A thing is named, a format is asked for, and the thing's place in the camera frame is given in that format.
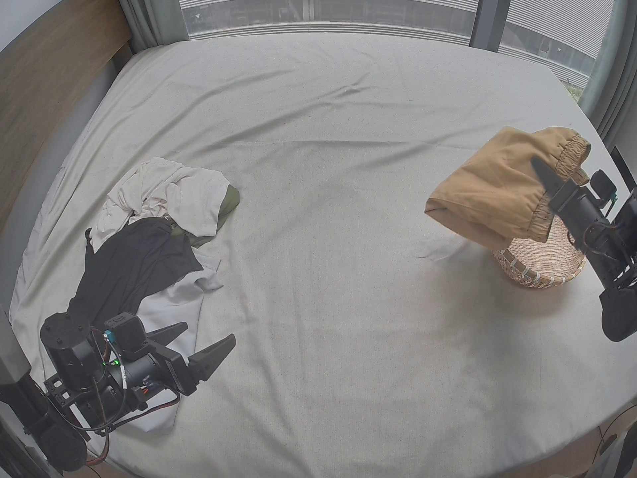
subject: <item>wooden floor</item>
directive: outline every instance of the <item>wooden floor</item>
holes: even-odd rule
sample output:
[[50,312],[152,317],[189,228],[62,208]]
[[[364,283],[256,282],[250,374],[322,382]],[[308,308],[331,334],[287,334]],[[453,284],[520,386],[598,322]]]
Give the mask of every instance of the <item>wooden floor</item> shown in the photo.
[[[595,427],[588,434],[585,434],[577,441],[572,442],[562,451],[552,455],[551,457],[545,458],[544,460],[523,467],[522,469],[500,474],[497,478],[549,478],[553,475],[572,478],[585,472],[591,466],[595,450],[600,444],[600,430],[603,434],[616,415],[626,409],[626,407],[630,407],[630,405],[632,404],[627,404],[621,408],[605,423],[600,425],[599,428]],[[624,428],[628,427],[635,421],[637,421],[637,407],[619,417],[606,434],[606,438],[612,434],[621,432]],[[637,469],[635,469],[635,467],[633,467],[628,474],[628,478],[637,478]],[[99,466],[94,467],[94,469],[100,474],[101,478],[130,477],[130,475],[124,474],[108,464],[100,464]],[[64,473],[64,476],[73,478],[96,478],[96,474],[85,467],[75,473]]]

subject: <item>wicker basket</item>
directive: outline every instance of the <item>wicker basket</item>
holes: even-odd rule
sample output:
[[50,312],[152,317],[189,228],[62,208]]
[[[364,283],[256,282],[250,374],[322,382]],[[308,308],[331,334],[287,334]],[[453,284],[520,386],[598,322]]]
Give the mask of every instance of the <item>wicker basket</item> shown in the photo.
[[546,243],[514,239],[506,250],[491,252],[512,280],[534,289],[564,285],[586,263],[584,254],[569,243],[566,227],[557,216]]

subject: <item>bed sheet wrinkle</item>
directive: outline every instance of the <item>bed sheet wrinkle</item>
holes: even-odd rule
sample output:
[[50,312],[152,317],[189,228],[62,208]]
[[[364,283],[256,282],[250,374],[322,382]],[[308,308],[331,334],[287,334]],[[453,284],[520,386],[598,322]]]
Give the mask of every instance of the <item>bed sheet wrinkle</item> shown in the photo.
[[558,450],[635,395],[637,340],[603,337],[590,268],[524,290],[422,215],[504,125],[576,129],[593,144],[584,168],[627,195],[559,81],[521,60],[302,33],[135,55],[25,252],[11,314],[34,377],[52,372],[37,329],[75,293],[84,229],[156,155],[223,171],[242,194],[202,247],[224,287],[204,297],[197,337],[201,349],[234,332],[237,346],[171,434],[119,429],[118,465],[159,478],[476,478]]

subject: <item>bed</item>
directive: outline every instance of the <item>bed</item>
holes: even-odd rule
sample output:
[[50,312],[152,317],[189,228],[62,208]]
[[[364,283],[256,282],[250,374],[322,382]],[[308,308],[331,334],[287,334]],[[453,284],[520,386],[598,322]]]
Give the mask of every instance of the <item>bed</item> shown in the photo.
[[[16,281],[13,329],[41,382],[46,316],[84,271],[84,230],[152,156],[220,170],[242,201],[202,247],[224,287],[197,348],[237,345],[172,432],[122,427],[144,477],[489,476],[538,460],[637,394],[637,339],[600,326],[590,267],[542,291],[423,214],[502,127],[576,129],[627,189],[548,68],[380,35],[215,38],[135,55],[66,158]],[[94,449],[99,450],[99,442]]]

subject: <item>curtain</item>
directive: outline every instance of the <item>curtain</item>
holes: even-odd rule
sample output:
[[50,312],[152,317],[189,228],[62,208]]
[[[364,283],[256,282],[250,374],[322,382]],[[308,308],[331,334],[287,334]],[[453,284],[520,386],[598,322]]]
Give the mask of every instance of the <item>curtain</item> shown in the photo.
[[636,73],[637,0],[615,0],[591,79],[579,101],[609,150],[625,132],[626,117],[637,111]]
[[131,27],[133,53],[160,44],[188,40],[179,0],[119,1]]

